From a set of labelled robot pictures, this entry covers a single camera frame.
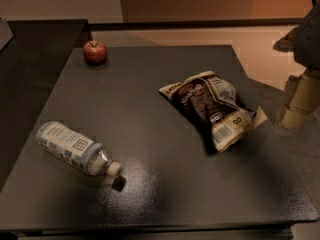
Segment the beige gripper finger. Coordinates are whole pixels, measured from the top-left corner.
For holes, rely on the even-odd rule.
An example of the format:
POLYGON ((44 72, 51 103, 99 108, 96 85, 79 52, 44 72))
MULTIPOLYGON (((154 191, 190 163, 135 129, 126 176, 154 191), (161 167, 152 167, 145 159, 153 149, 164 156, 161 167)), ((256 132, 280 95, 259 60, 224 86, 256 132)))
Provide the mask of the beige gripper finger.
POLYGON ((299 77, 290 75, 284 89, 284 100, 276 117, 278 132, 300 128, 320 106, 320 71, 306 69, 299 77))

